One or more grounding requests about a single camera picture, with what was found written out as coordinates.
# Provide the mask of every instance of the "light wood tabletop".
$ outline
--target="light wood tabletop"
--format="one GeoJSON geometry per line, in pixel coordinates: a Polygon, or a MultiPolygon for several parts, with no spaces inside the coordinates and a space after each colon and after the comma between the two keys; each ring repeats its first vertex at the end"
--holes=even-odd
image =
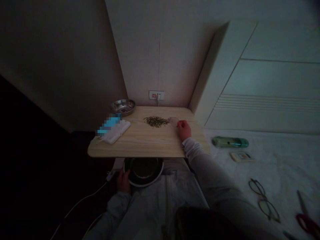
{"type": "Polygon", "coordinates": [[[99,141],[96,136],[88,147],[91,157],[185,157],[177,129],[170,124],[160,128],[151,127],[144,118],[158,116],[165,119],[177,117],[186,120],[192,131],[192,137],[210,154],[210,147],[191,110],[173,107],[140,107],[134,113],[123,117],[131,126],[112,145],[99,141]]]}

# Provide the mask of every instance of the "gray sleeve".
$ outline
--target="gray sleeve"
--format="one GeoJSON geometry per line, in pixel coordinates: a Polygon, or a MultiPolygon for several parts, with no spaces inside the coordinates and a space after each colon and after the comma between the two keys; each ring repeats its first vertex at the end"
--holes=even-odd
{"type": "Polygon", "coordinates": [[[284,239],[262,212],[245,198],[227,173],[192,138],[182,145],[211,209],[233,222],[250,239],[284,239]]]}
{"type": "Polygon", "coordinates": [[[125,192],[117,192],[108,202],[97,224],[86,234],[85,240],[110,239],[125,215],[131,196],[125,192]]]}

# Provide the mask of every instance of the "green seeds pile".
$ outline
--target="green seeds pile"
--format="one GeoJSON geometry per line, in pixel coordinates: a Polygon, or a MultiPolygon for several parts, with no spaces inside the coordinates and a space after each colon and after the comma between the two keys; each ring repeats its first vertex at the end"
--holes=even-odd
{"type": "Polygon", "coordinates": [[[145,123],[149,124],[151,127],[161,127],[162,125],[167,125],[169,123],[168,119],[162,117],[152,116],[143,119],[145,123]]]}

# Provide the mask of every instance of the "person's hand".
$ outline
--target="person's hand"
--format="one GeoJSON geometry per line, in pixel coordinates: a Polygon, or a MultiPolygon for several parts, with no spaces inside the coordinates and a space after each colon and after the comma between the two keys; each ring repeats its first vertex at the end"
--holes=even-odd
{"type": "Polygon", "coordinates": [[[123,174],[123,170],[120,170],[117,179],[117,188],[119,192],[126,192],[131,195],[130,183],[129,183],[130,169],[123,174]]]}
{"type": "Polygon", "coordinates": [[[182,141],[191,137],[191,128],[186,120],[180,120],[178,122],[177,128],[179,129],[179,136],[182,141]]]}

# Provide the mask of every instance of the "electrical outlet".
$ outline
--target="electrical outlet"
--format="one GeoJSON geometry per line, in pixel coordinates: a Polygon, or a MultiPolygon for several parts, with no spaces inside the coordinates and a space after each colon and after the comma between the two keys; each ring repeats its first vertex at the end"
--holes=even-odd
{"type": "Polygon", "coordinates": [[[157,96],[159,100],[164,100],[164,91],[149,91],[149,99],[156,100],[157,96]]]}

